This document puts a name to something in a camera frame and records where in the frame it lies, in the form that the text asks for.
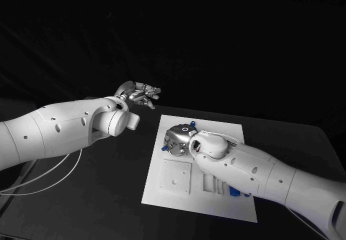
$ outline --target white paper sheet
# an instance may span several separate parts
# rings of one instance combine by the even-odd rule
[[[218,194],[221,187],[218,188],[218,179],[215,177],[215,192],[204,191],[204,171],[191,153],[176,157],[168,151],[162,151],[166,131],[179,124],[191,124],[192,121],[196,123],[198,131],[206,130],[231,135],[245,143],[242,125],[240,124],[162,115],[142,203],[257,223],[254,197],[245,197],[244,193],[238,197],[231,196],[230,186],[225,183],[222,184],[222,194]],[[191,164],[189,194],[176,193],[179,191],[169,192],[160,188],[160,182],[163,182],[165,178],[163,171],[166,170],[165,160]]]

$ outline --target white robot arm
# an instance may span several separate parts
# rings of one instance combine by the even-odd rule
[[[346,183],[296,169],[232,136],[198,132],[193,124],[168,130],[163,146],[178,157],[189,151],[202,171],[242,193],[284,205],[325,238],[346,240]]]
[[[74,153],[100,139],[136,130],[140,117],[129,103],[147,105],[160,88],[127,81],[114,96],[44,106],[19,118],[0,122],[0,170],[36,159]]]

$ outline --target table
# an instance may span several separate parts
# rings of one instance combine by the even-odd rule
[[[346,181],[339,158],[320,128],[242,116],[156,106],[131,106],[140,115],[136,131],[98,140],[82,150],[69,177],[46,191],[10,198],[0,216],[0,233],[29,240],[322,239],[280,204],[254,198],[258,223],[142,204],[162,115],[242,124],[250,146],[303,171]],[[68,161],[19,193],[54,184],[72,169]],[[33,179],[64,159],[39,159]]]

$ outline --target blue object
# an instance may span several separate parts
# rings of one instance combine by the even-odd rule
[[[234,196],[234,197],[241,196],[241,192],[235,188],[232,188],[231,186],[230,186],[230,195]]]

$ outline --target white cable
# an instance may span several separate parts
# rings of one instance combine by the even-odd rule
[[[38,177],[36,177],[35,179],[32,179],[31,181],[19,184],[18,186],[15,186],[15,187],[12,187],[12,188],[8,188],[6,190],[2,190],[0,193],[8,192],[8,191],[10,191],[12,189],[16,189],[16,188],[25,186],[26,184],[32,183],[32,182],[36,181],[39,178],[42,178],[42,177],[44,177],[46,174],[49,174],[49,173],[57,169],[57,167],[64,163],[64,161],[65,161],[65,159],[68,158],[68,156],[69,156],[69,154],[65,156],[65,158],[64,158],[62,161],[57,164],[57,166],[55,166],[49,171],[46,171],[41,176],[38,176]]]
[[[313,231],[326,239],[326,240],[329,240],[317,231],[316,231],[316,229],[306,223],[306,221],[299,217],[299,215],[293,212],[293,210],[289,208],[289,207],[286,207],[289,210],[290,210],[290,212],[293,213],[293,215],[300,219],[300,221],[313,229]]]
[[[205,132],[209,133],[209,134],[217,134],[217,135],[221,135],[221,136],[227,136],[231,139],[234,139],[235,141],[238,141],[240,144],[244,144],[242,141],[238,138],[235,138],[234,136],[230,136],[230,135],[222,134],[222,133],[211,132],[211,131],[205,131]]]
[[[80,157],[78,157],[78,160],[77,160],[77,163],[75,163],[75,165],[74,165],[72,170],[69,171],[69,173],[67,174],[67,176],[65,176],[54,185],[51,185],[49,187],[46,187],[45,189],[42,189],[42,190],[39,190],[39,191],[35,191],[35,192],[31,192],[31,193],[25,193],[25,194],[6,194],[6,193],[3,193],[3,192],[6,192],[6,191],[9,191],[9,190],[12,190],[12,189],[15,189],[15,188],[18,188],[18,187],[29,184],[31,182],[33,182],[35,180],[38,180],[44,175],[46,175],[46,174],[59,166],[59,164],[65,161],[65,159],[67,159],[67,157],[69,156],[69,154],[67,155],[67,157],[64,158],[64,160],[59,162],[59,164],[58,164],[46,173],[44,173],[39,177],[36,177],[33,180],[28,181],[26,183],[20,184],[20,185],[18,185],[18,186],[6,189],[6,190],[2,190],[2,191],[0,191],[0,195],[25,196],[25,195],[36,194],[36,193],[48,190],[49,188],[52,188],[52,187],[69,176],[69,174],[72,173],[75,167],[78,166],[78,162],[80,162],[80,159],[81,159],[81,155],[82,155],[82,149],[81,149]]]

